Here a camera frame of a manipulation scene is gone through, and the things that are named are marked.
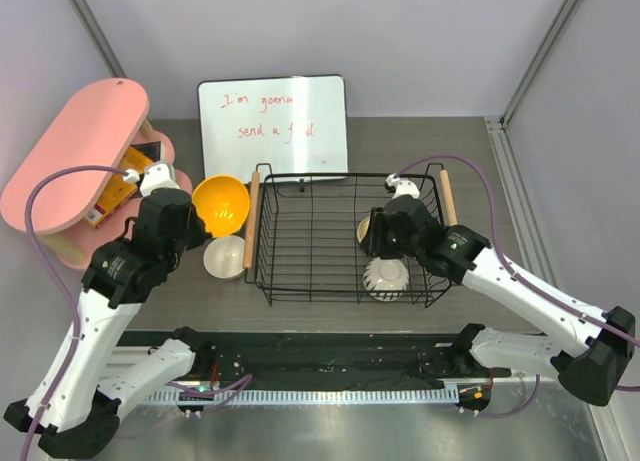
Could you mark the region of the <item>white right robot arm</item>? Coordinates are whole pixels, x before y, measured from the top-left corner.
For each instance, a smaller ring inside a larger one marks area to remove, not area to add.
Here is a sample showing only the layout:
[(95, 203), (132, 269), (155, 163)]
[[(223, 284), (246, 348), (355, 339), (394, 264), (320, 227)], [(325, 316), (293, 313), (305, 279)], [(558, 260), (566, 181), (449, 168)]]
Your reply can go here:
[(427, 272), (479, 292), (539, 329), (537, 335), (468, 325), (451, 352), (465, 376), (508, 368), (557, 380), (574, 397), (605, 406), (634, 354), (636, 319), (616, 306), (604, 311), (569, 296), (501, 254), (463, 225), (445, 226), (409, 195), (371, 210), (369, 251), (409, 257)]

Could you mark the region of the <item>black wire dish rack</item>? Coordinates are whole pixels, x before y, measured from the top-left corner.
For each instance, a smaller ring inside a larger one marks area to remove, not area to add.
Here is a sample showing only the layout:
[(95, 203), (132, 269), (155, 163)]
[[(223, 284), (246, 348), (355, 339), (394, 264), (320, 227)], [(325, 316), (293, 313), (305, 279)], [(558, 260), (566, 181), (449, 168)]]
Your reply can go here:
[(244, 280), (269, 304), (372, 303), (358, 228), (390, 198), (379, 173), (276, 174), (258, 165), (253, 257)]

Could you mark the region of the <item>orange yellow ribbed bowl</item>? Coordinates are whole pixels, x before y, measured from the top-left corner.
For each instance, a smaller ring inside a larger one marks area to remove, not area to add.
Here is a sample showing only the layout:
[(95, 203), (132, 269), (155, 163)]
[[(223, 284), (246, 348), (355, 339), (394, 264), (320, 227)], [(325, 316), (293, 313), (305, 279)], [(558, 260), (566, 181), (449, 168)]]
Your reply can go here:
[(214, 238), (238, 232), (249, 214), (248, 189), (239, 179), (227, 174), (202, 181), (194, 189), (192, 201), (206, 231)]

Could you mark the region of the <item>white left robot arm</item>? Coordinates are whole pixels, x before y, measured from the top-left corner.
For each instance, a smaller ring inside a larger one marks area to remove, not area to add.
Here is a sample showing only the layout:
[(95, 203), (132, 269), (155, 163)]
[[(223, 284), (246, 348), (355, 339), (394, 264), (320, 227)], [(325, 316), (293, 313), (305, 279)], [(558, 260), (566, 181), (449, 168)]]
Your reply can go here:
[(123, 373), (101, 377), (130, 321), (166, 282), (185, 251), (209, 239), (189, 193), (159, 188), (139, 204), (130, 237), (99, 247), (82, 277), (76, 317), (38, 389), (11, 403), (5, 420), (53, 459), (91, 459), (124, 418), (160, 386), (205, 378), (211, 344), (188, 327)]

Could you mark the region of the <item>white striped bowl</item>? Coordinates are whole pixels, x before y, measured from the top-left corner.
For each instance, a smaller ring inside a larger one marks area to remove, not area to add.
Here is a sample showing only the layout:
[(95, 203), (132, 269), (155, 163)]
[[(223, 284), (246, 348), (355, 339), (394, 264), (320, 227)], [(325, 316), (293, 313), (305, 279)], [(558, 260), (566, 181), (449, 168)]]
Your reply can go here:
[(409, 272), (404, 263), (398, 259), (371, 260), (363, 274), (365, 291), (381, 302), (398, 300), (409, 284)]

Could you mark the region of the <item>beige floral ceramic bowl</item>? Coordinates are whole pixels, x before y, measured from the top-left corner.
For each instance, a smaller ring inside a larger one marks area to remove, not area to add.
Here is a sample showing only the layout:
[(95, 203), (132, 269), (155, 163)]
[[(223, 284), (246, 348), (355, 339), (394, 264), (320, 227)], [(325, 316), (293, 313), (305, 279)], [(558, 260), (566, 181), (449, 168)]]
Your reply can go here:
[(211, 241), (203, 254), (203, 265), (209, 275), (220, 280), (234, 280), (244, 273), (245, 241), (230, 235)]

